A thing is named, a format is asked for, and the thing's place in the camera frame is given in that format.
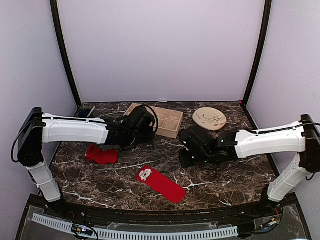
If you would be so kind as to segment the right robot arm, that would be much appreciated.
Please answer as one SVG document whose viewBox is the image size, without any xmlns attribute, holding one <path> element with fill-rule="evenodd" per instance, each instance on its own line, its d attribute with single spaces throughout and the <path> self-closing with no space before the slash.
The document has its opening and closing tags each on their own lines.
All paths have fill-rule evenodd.
<svg viewBox="0 0 320 240">
<path fill-rule="evenodd" d="M 222 132 L 218 138 L 199 126 L 192 126 L 180 134 L 184 149 L 179 151 L 183 168 L 245 159 L 247 157 L 280 152 L 294 152 L 290 165 L 264 190 L 262 201 L 255 205 L 255 213 L 266 217 L 275 203 L 295 188 L 304 178 L 320 171 L 320 132 L 318 123 L 308 114 L 288 125 Z"/>
</svg>

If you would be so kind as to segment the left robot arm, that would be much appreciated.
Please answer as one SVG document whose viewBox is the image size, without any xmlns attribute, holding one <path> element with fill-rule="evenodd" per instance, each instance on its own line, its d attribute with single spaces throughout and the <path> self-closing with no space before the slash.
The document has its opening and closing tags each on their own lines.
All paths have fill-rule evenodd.
<svg viewBox="0 0 320 240">
<path fill-rule="evenodd" d="M 79 118 L 44 113 L 40 107 L 31 110 L 12 148 L 17 149 L 16 162 L 33 178 L 51 210 L 60 218 L 71 213 L 63 193 L 45 162 L 42 145 L 53 142 L 85 142 L 129 149 L 154 141 L 159 120 L 154 110 L 139 105 L 129 115 L 119 118 Z"/>
</svg>

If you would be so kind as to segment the plain red sock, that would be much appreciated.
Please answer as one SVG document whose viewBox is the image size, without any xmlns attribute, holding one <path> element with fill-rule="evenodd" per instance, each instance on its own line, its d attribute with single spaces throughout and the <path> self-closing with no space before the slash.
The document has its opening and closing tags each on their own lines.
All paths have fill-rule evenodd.
<svg viewBox="0 0 320 240">
<path fill-rule="evenodd" d="M 102 150 L 91 144 L 84 155 L 84 159 L 99 165 L 115 164 L 118 160 L 118 153 L 114 148 Z"/>
</svg>

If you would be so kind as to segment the wooden compartment tray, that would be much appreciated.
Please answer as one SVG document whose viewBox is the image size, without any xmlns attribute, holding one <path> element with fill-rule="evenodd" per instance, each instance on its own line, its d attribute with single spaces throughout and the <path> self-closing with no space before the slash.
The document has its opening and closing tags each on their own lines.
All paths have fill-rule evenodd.
<svg viewBox="0 0 320 240">
<path fill-rule="evenodd" d="M 156 135 L 176 139 L 183 121 L 183 112 L 150 106 L 158 117 Z"/>
</svg>

